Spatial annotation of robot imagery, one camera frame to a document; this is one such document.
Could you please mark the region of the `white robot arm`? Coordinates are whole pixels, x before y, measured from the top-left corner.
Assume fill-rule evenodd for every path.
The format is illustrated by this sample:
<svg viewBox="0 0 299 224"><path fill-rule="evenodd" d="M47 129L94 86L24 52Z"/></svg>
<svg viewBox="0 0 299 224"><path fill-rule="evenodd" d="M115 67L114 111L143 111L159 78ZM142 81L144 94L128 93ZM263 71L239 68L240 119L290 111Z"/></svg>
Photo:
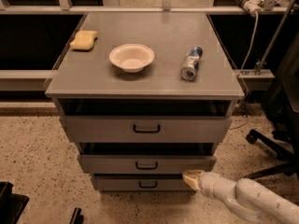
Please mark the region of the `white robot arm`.
<svg viewBox="0 0 299 224"><path fill-rule="evenodd" d="M213 172L188 170L183 180L193 190L218 200L235 215L258 223L263 213L281 224L299 224L299 206L248 178L233 181Z"/></svg>

